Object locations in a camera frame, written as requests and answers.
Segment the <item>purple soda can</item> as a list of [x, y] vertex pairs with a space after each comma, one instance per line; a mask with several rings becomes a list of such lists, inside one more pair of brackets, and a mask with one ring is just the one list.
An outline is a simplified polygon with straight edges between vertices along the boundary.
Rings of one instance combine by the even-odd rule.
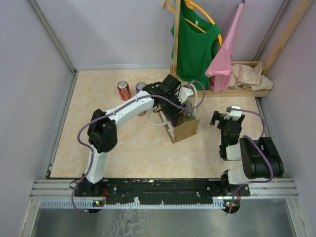
[[177, 126], [179, 126], [179, 125], [182, 124], [182, 120], [181, 120], [180, 118], [175, 119], [175, 120], [173, 120], [173, 121], [171, 122], [171, 124], [172, 124], [173, 127], [177, 127]]
[[140, 91], [142, 91], [142, 89], [146, 86], [146, 84], [144, 82], [139, 82], [136, 84], [136, 93], [139, 93]]

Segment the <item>red soda can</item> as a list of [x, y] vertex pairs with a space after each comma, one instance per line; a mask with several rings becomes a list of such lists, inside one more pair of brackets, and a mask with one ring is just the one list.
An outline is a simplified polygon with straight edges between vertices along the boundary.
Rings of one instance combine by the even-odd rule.
[[137, 116], [141, 117], [141, 116], [144, 116], [146, 114], [147, 111], [143, 111], [141, 113], [139, 113]]

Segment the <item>red cola can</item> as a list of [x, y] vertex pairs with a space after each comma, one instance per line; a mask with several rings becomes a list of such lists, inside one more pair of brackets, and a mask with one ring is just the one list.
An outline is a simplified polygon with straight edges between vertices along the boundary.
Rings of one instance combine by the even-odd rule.
[[129, 84], [126, 81], [118, 82], [117, 88], [122, 100], [127, 101], [131, 98]]

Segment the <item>purple soda can front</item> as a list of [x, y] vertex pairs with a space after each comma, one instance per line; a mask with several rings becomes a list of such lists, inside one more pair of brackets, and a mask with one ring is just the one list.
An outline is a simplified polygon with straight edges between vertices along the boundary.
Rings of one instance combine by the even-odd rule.
[[172, 124], [173, 127], [177, 127], [177, 126], [179, 126], [179, 125], [182, 124], [182, 120], [181, 120], [180, 118], [175, 119], [175, 120], [173, 120], [173, 121], [171, 122], [171, 124]]

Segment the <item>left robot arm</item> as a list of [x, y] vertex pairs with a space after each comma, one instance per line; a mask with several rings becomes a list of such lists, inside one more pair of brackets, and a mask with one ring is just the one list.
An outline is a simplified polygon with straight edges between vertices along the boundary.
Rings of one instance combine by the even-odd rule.
[[118, 143], [117, 131], [132, 118], [143, 111], [160, 107], [168, 120], [176, 120], [185, 109], [184, 104], [193, 91], [181, 86], [172, 75], [162, 82], [145, 85], [134, 97], [106, 112], [97, 109], [91, 118], [87, 134], [92, 148], [90, 164], [85, 172], [85, 190], [92, 196], [103, 190], [103, 168], [108, 155]]

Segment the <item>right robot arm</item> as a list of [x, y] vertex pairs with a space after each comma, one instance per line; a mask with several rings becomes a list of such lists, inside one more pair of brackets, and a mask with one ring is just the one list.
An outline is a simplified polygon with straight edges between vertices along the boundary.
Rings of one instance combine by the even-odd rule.
[[241, 161], [237, 168], [224, 171], [221, 176], [221, 191], [230, 196], [238, 185], [269, 182], [284, 175], [283, 161], [271, 137], [261, 135], [253, 140], [247, 135], [240, 137], [244, 110], [229, 108], [228, 114], [214, 111], [210, 125], [218, 122], [221, 132], [219, 155], [225, 161]]

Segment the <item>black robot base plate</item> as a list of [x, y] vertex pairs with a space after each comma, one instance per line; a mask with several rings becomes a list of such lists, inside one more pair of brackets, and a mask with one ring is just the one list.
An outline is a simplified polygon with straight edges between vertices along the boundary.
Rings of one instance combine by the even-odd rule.
[[131, 204], [212, 204], [213, 198], [230, 197], [238, 185], [225, 179], [136, 179], [109, 178], [96, 184], [87, 180], [79, 183], [75, 197], [101, 197], [107, 205]]

